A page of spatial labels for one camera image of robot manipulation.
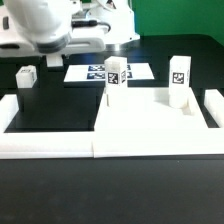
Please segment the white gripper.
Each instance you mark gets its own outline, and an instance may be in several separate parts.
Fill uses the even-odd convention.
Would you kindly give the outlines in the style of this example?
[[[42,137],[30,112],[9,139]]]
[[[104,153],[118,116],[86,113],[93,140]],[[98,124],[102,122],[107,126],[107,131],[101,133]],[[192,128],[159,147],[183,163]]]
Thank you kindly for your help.
[[[75,28],[51,43],[31,42],[15,29],[0,30],[0,57],[34,57],[101,52],[106,48],[105,28]]]

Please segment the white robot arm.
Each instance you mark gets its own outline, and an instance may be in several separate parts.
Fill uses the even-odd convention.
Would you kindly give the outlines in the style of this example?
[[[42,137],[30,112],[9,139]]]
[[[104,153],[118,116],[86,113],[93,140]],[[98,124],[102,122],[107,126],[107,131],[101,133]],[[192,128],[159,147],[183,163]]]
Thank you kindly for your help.
[[[2,0],[0,57],[102,52],[140,39],[129,0]]]

